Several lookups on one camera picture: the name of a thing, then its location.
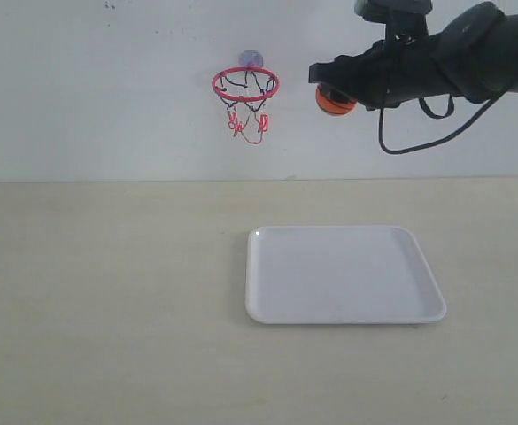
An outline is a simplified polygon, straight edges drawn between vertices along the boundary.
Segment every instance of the orange basketball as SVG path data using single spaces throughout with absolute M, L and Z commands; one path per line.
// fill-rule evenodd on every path
M 357 105 L 357 102 L 354 101 L 341 103 L 323 96 L 323 93 L 321 93 L 321 86 L 318 86 L 315 90 L 315 100 L 322 111 L 335 117 L 351 112 Z

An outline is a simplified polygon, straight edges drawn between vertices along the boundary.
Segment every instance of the white tray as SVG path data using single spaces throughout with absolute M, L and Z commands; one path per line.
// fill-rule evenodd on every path
M 246 306 L 266 324 L 412 324 L 445 317 L 414 236 L 393 226 L 251 232 Z

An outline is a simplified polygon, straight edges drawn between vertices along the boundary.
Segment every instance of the beige table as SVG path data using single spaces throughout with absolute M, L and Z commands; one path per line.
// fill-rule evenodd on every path
M 247 233 L 399 224 L 421 327 L 270 328 Z M 518 424 L 518 179 L 0 185 L 0 424 Z

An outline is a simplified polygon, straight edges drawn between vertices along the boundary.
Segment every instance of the mini basketball hoop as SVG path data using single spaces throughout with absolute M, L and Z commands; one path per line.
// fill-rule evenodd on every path
M 250 62 L 218 73 L 212 87 L 227 106 L 228 128 L 233 137 L 240 135 L 249 144 L 262 143 L 270 125 L 267 104 L 280 88 L 278 77 Z

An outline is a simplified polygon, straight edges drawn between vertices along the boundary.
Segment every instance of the white wall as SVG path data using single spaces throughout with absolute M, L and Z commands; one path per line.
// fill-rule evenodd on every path
M 441 30 L 468 0 L 436 0 Z M 518 0 L 496 2 L 518 12 Z M 308 66 L 358 54 L 383 28 L 352 0 L 0 0 L 0 181 L 363 178 L 518 174 L 518 96 L 443 148 L 392 158 L 376 114 L 320 113 Z M 225 128 L 210 79 L 255 48 L 282 79 L 271 132 L 252 147 Z M 389 115 L 407 146 L 445 135 L 417 105 Z

